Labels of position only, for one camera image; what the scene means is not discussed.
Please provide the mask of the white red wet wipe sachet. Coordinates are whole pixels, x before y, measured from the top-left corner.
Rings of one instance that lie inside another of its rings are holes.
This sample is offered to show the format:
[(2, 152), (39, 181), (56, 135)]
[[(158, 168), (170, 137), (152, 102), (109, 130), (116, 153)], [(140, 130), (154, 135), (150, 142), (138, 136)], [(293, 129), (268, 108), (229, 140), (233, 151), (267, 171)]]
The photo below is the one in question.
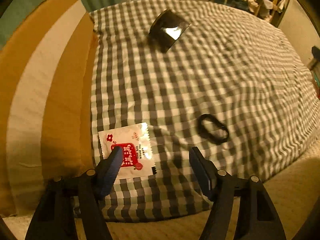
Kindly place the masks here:
[(98, 135), (104, 158), (107, 158), (117, 146), (123, 151), (118, 179), (133, 179), (156, 174), (146, 122), (100, 131)]

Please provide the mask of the grey checkered bed sheet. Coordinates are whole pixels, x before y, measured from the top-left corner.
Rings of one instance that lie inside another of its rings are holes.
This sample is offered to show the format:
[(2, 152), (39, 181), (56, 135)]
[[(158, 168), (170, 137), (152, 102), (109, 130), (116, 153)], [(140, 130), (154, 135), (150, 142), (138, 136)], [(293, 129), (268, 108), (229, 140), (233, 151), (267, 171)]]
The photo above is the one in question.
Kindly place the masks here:
[[(190, 25), (161, 52), (148, 39), (170, 9)], [(105, 199), (111, 222), (208, 210), (189, 164), (198, 147), (217, 168), (268, 180), (319, 139), (310, 70), (284, 33), (242, 10), (203, 1), (135, 0), (91, 12), (99, 43), (91, 91), (98, 133), (148, 124), (156, 174), (118, 179)]]

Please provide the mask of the brown cardboard box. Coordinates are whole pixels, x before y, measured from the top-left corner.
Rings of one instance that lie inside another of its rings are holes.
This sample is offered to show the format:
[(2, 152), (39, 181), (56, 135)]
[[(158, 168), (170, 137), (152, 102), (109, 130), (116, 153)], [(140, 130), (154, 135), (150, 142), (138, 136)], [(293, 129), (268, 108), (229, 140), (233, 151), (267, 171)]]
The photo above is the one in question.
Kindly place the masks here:
[(1, 50), (1, 215), (32, 213), (45, 182), (93, 167), (98, 39), (81, 0), (45, 0)]

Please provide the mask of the black tape roll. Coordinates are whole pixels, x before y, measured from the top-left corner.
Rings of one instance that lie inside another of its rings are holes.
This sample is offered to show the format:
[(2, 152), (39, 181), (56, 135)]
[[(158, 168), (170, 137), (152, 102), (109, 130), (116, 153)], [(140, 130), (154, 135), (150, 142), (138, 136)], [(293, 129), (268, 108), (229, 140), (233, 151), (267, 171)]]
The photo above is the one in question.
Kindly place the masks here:
[(152, 23), (148, 39), (163, 53), (166, 53), (189, 27), (189, 23), (167, 9), (161, 12)]

